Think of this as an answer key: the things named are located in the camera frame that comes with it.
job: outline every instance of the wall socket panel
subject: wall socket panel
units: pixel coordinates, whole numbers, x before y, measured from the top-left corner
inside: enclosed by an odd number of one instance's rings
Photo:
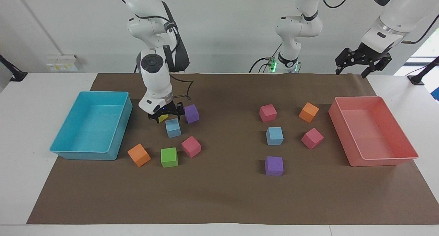
[[[49,55],[47,56],[47,68],[50,71],[79,71],[79,61],[76,55]]]

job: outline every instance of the blue cube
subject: blue cube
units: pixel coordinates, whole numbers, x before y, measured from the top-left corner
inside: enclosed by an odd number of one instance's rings
[[[268,127],[266,135],[268,145],[281,145],[284,141],[284,135],[280,127]]]
[[[168,132],[169,138],[174,138],[177,136],[181,136],[180,124],[178,123],[178,119],[167,120],[166,123],[166,131]]]
[[[434,99],[439,101],[439,87],[437,89],[435,89],[431,95],[434,97]]]

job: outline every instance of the pink cube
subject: pink cube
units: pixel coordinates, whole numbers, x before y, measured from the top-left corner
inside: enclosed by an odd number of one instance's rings
[[[316,128],[313,128],[311,131],[308,131],[302,138],[302,142],[308,147],[309,149],[313,149],[315,146],[317,146],[322,140],[323,135],[317,131]]]
[[[268,122],[276,119],[277,111],[274,109],[273,104],[269,104],[266,106],[261,106],[259,110],[259,116],[262,119],[262,122]]]
[[[201,152],[201,144],[193,136],[182,142],[181,146],[190,158]]]

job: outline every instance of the purple cube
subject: purple cube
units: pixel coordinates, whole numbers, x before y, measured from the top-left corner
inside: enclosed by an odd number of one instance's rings
[[[265,160],[265,175],[280,176],[284,173],[282,157],[268,156]]]
[[[189,105],[185,107],[185,117],[188,123],[192,123],[195,121],[198,121],[200,119],[200,116],[198,114],[198,110],[195,107],[195,105]]]

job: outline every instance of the cube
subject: cube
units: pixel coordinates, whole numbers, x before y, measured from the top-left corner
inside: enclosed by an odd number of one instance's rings
[[[284,173],[282,157],[268,156],[265,159],[265,175],[280,176]]]
[[[198,114],[198,110],[195,107],[195,105],[192,104],[192,105],[185,107],[185,117],[186,117],[186,120],[188,121],[188,123],[192,123],[192,122],[200,120],[200,116]]]
[[[319,111],[319,108],[314,106],[311,103],[306,103],[306,105],[303,107],[302,111],[299,114],[299,117],[306,122],[311,122],[314,117],[316,116],[317,112]]]
[[[284,135],[280,127],[269,127],[266,136],[268,145],[281,145],[284,141]]]
[[[323,138],[323,135],[317,131],[316,128],[313,128],[303,136],[302,142],[311,150],[317,146],[323,140]]]
[[[273,104],[269,104],[266,106],[261,106],[259,109],[259,116],[262,119],[262,122],[269,122],[276,119],[277,111],[274,108]]]
[[[151,157],[148,155],[148,152],[146,152],[146,150],[141,144],[137,144],[135,147],[128,150],[128,154],[130,155],[131,159],[133,159],[134,163],[138,167],[141,167],[143,164],[151,160]]]
[[[174,138],[177,136],[181,136],[180,124],[178,119],[167,120],[166,124],[166,132],[168,133],[169,138]]]
[[[201,152],[201,144],[193,136],[182,142],[181,146],[190,158]]]
[[[163,167],[176,167],[178,166],[177,149],[170,147],[168,149],[162,149],[161,151],[161,163]]]
[[[158,117],[158,122],[161,123],[165,119],[167,119],[168,117],[169,117],[169,114],[163,114],[162,116]]]

